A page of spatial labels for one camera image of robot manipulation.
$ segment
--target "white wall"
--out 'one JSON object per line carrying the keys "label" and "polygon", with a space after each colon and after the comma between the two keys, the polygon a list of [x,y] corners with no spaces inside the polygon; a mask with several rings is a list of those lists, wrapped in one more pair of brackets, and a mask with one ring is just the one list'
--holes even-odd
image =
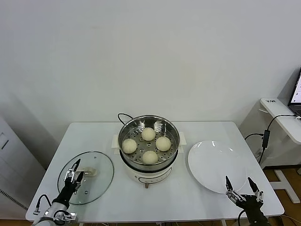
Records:
{"label": "white wall", "polygon": [[299,0],[2,0],[0,114],[45,166],[72,121],[240,125],[301,63]]}

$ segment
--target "laptop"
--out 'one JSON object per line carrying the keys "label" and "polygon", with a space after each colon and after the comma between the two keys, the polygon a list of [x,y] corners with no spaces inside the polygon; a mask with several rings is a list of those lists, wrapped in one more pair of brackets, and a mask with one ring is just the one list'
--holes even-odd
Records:
{"label": "laptop", "polygon": [[292,97],[290,102],[288,103],[288,107],[298,116],[301,116],[301,69],[299,72],[299,76],[295,85],[295,88],[292,93]]}

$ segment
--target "white table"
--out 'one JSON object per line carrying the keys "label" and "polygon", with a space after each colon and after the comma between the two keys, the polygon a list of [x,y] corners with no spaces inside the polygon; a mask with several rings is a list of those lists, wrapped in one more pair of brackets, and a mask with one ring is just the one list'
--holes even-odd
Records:
{"label": "white table", "polygon": [[[79,222],[170,222],[237,218],[240,208],[226,195],[214,193],[200,185],[186,167],[190,148],[201,140],[216,140],[229,144],[240,152],[250,176],[264,191],[266,216],[281,215],[284,209],[263,171],[233,122],[175,122],[179,131],[185,134],[187,145],[184,153],[175,160],[173,172],[156,185],[145,189],[142,184],[132,181],[124,171],[119,155],[111,149],[112,137],[118,134],[121,123],[79,122],[72,123],[58,147],[51,164],[27,211],[26,219],[33,221],[32,214],[41,194],[50,200],[57,197],[57,177],[65,165],[75,155],[86,151],[106,153],[112,160],[115,174],[109,189],[92,203],[75,206],[69,211],[76,212]],[[212,164],[218,167],[218,161]],[[240,192],[251,194],[246,184]]]}
{"label": "white table", "polygon": [[[267,109],[272,117],[275,117],[280,114],[294,114],[294,112],[287,107],[288,101],[288,99],[262,98],[260,103]],[[275,121],[279,123],[293,142],[301,145],[301,120],[295,117],[278,117]]]}
{"label": "white table", "polygon": [[[276,117],[280,114],[294,114],[286,105],[288,99],[277,99],[277,98],[262,98],[260,103],[265,107],[265,109],[270,113],[272,117]],[[301,145],[301,120],[296,119],[296,117],[278,117],[275,119],[281,126],[281,128],[287,133],[290,139],[298,145]],[[281,170],[275,170],[279,182],[271,182],[272,187],[275,190],[285,189],[288,196],[293,203],[300,203],[296,192],[293,190],[292,186],[286,179],[285,175]]]}

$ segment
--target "white plate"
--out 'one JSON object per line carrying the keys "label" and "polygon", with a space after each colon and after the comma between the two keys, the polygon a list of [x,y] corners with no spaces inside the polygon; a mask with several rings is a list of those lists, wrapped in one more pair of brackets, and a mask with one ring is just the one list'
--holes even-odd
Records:
{"label": "white plate", "polygon": [[222,142],[205,140],[195,144],[189,151],[188,165],[200,184],[217,193],[226,193],[226,176],[235,191],[246,183],[246,168],[239,154]]}

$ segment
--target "black cable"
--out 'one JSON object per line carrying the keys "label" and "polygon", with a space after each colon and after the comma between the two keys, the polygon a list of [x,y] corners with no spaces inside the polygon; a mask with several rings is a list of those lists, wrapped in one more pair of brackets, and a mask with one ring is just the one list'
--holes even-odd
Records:
{"label": "black cable", "polygon": [[269,130],[269,127],[271,126],[272,122],[273,122],[276,118],[278,118],[278,117],[280,117],[280,116],[296,116],[296,115],[295,115],[295,114],[280,114],[280,115],[275,116],[275,117],[272,119],[272,121],[269,123],[269,126],[268,126],[267,130]]}
{"label": "black cable", "polygon": [[57,214],[57,213],[60,213],[60,212],[62,212],[62,213],[64,213],[64,214],[70,215],[70,213],[67,212],[67,211],[65,211],[65,210],[58,210],[58,211],[56,211],[56,212],[54,213],[53,217],[55,218],[56,214]]}
{"label": "black cable", "polygon": [[48,202],[49,206],[51,206],[51,202],[49,201],[47,195],[43,194],[43,195],[41,195],[41,196],[39,197],[38,202],[37,202],[37,205],[36,205],[36,208],[39,208],[39,207],[40,207],[41,199],[42,199],[43,196],[47,199],[47,202]]}
{"label": "black cable", "polygon": [[237,218],[237,222],[238,222],[238,226],[240,226],[240,216],[244,213],[245,211],[241,211],[238,215],[238,218]]}
{"label": "black cable", "polygon": [[125,123],[120,119],[120,116],[121,116],[121,115],[125,115],[125,116],[130,117],[131,119],[133,119],[133,117],[130,116],[130,115],[128,115],[128,114],[125,114],[125,113],[119,113],[119,114],[118,114],[118,119],[119,119],[119,121],[120,121],[122,124],[124,124],[124,125],[125,125]]}
{"label": "black cable", "polygon": [[260,159],[259,159],[259,162],[258,162],[258,164],[260,164],[260,162],[261,162],[261,159],[262,159],[262,157],[263,157],[263,153],[264,153],[264,151],[265,151],[265,148],[263,147],[263,148],[262,148],[262,154],[261,154],[261,156],[260,156]]}
{"label": "black cable", "polygon": [[295,226],[297,226],[296,223],[293,221],[293,219],[291,219],[288,215],[286,215],[285,213],[284,213],[283,215],[287,216],[287,217],[292,221],[292,223],[293,223]]}
{"label": "black cable", "polygon": [[251,133],[251,134],[249,134],[248,136],[245,137],[245,140],[247,140],[250,136],[253,136],[253,135],[259,135],[259,136],[263,137],[263,133]]}

